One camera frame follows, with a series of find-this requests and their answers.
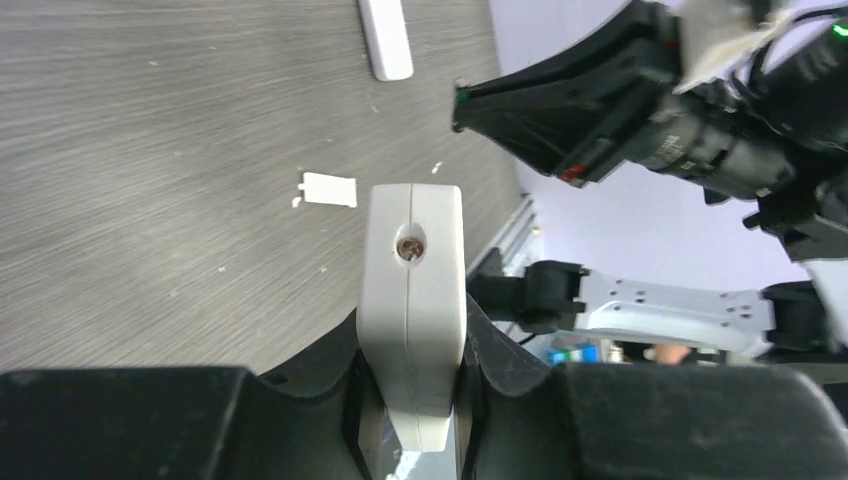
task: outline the screw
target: screw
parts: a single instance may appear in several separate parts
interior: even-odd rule
[[[414,237],[402,238],[397,244],[397,252],[400,258],[411,262],[424,255],[424,243]]]

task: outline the white paper piece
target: white paper piece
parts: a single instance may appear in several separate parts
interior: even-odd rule
[[[356,179],[307,172],[298,187],[303,201],[356,208]]]

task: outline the white wall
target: white wall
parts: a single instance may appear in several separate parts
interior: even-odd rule
[[[601,25],[624,0],[490,0],[502,70],[554,55]],[[805,7],[824,2],[806,1]],[[787,45],[796,41],[784,42]],[[742,226],[756,205],[707,207],[684,181],[625,164],[578,190],[518,166],[533,194],[546,255],[625,278],[734,290],[805,280],[777,240]]]

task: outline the gray wood surface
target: gray wood surface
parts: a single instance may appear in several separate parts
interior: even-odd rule
[[[405,9],[415,76],[380,83],[353,0],[5,2],[0,369],[269,368],[355,305],[378,183],[462,187],[470,261],[518,204],[449,131],[453,79],[498,74],[488,5]],[[303,171],[360,207],[292,208]]]

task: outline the red component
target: red component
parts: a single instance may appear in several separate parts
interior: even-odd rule
[[[580,178],[583,175],[586,175],[586,171],[588,169],[583,165],[575,165],[568,170],[565,171],[562,175],[560,175],[560,180],[564,182],[570,182],[575,178]]]

